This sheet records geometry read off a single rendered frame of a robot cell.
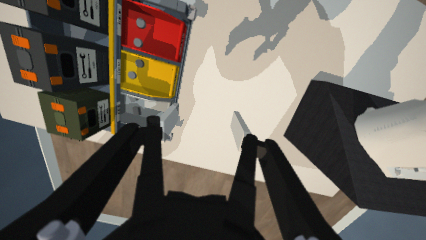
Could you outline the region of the grey metal shelf rack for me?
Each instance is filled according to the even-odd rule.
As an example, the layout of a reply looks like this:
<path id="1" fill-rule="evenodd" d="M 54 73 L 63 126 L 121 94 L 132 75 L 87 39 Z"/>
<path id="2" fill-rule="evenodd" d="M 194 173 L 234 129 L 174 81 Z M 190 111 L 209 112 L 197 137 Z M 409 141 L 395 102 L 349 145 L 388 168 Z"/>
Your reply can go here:
<path id="1" fill-rule="evenodd" d="M 185 26 L 186 36 L 185 36 L 182 58 L 180 62 L 166 60 L 161 57 L 157 57 L 157 56 L 147 54 L 141 51 L 137 51 L 131 48 L 123 47 L 121 46 L 122 0 L 114 0 L 115 133 L 125 125 L 123 123 L 120 123 L 121 49 L 179 66 L 178 67 L 179 74 L 178 74 L 176 91 L 173 95 L 174 97 L 170 98 L 170 99 L 173 99 L 174 103 L 177 103 L 191 24 L 192 24 L 192 20 L 195 21 L 196 12 L 197 12 L 196 6 L 189 4 L 189 8 L 188 8 L 187 3 L 180 0 L 140 0 L 140 1 L 132 0 L 132 1 L 143 3 L 148 6 L 160 9 L 174 16 L 175 18 L 183 21 L 184 24 L 186 24 Z M 38 30 L 40 29 L 43 31 L 57 33 L 57 34 L 65 35 L 69 37 L 75 37 L 78 39 L 94 42 L 94 43 L 109 47 L 109 35 L 104 35 L 99 32 L 83 29 L 78 26 L 67 24 L 59 20 L 54 20 L 49 17 L 32 13 L 26 10 L 25 12 L 26 12 L 29 28 L 38 29 Z"/>

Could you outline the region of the yellow bin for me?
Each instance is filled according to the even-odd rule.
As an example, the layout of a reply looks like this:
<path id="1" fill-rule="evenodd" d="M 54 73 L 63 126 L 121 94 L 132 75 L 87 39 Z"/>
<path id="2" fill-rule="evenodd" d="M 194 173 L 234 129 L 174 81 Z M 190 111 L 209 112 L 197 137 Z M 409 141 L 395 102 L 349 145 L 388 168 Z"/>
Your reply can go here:
<path id="1" fill-rule="evenodd" d="M 144 67 L 140 68 L 136 66 L 135 61 L 137 59 L 144 61 Z M 178 66 L 158 61 L 159 60 L 153 58 L 121 50 L 120 89 L 150 97 L 171 98 L 176 91 L 179 68 Z M 134 71 L 137 77 L 135 79 L 129 78 L 129 71 Z"/>

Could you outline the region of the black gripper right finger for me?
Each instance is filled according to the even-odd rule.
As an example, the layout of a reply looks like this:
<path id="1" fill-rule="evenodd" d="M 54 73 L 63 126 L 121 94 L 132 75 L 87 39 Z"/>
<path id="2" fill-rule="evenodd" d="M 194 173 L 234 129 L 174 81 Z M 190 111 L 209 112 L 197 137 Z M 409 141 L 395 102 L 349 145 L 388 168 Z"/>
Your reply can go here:
<path id="1" fill-rule="evenodd" d="M 255 240 L 257 158 L 283 240 L 342 240 L 322 216 L 277 142 L 258 140 L 239 111 L 233 112 L 230 127 L 242 155 L 218 240 Z"/>

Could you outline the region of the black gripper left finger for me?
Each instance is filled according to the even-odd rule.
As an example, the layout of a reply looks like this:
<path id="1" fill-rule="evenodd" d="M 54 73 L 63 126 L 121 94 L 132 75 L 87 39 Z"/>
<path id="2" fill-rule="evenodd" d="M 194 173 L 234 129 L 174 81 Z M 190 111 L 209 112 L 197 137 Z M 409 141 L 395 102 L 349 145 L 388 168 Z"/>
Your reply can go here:
<path id="1" fill-rule="evenodd" d="M 147 127 L 125 124 L 48 198 L 0 230 L 0 240 L 86 240 L 144 145 L 126 240 L 167 240 L 162 146 L 179 120 L 179 103 Z"/>

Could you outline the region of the yellow flat bar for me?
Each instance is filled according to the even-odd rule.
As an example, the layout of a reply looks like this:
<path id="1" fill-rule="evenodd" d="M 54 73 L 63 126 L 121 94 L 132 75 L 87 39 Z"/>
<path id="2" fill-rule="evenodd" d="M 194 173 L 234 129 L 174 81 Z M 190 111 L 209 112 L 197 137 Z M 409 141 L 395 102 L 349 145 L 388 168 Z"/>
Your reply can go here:
<path id="1" fill-rule="evenodd" d="M 115 134 L 114 0 L 108 0 L 108 5 L 109 5 L 109 79 L 110 79 L 111 134 Z"/>

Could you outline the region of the grey steel disc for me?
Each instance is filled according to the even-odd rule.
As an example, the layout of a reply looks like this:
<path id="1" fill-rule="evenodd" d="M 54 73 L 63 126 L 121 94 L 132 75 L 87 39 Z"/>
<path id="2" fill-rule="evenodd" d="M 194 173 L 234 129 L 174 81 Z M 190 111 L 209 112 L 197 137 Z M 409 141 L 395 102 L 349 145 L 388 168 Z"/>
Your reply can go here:
<path id="1" fill-rule="evenodd" d="M 135 61 L 135 64 L 136 64 L 137 67 L 140 67 L 140 68 L 144 67 L 144 61 L 141 60 L 141 59 L 137 59 Z"/>
<path id="2" fill-rule="evenodd" d="M 141 29 L 144 29 L 146 27 L 146 22 L 142 18 L 137 18 L 136 24 Z"/>
<path id="3" fill-rule="evenodd" d="M 134 71 L 129 71 L 128 77 L 131 78 L 131 79 L 135 79 L 137 77 L 137 74 Z"/>
<path id="4" fill-rule="evenodd" d="M 139 38 L 135 38 L 133 42 L 136 47 L 141 48 L 143 46 L 143 41 Z"/>

